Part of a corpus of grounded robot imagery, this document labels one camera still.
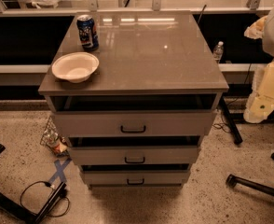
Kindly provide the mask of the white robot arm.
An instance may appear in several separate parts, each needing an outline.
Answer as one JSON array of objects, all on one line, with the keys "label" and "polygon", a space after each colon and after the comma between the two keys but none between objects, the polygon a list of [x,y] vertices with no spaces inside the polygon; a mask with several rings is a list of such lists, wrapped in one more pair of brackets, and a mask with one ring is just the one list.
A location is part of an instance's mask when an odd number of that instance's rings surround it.
[{"label": "white robot arm", "polygon": [[274,7],[248,27],[244,35],[262,39],[263,51],[273,57],[267,65],[258,65],[253,74],[252,93],[243,113],[249,123],[260,123],[274,111]]}]

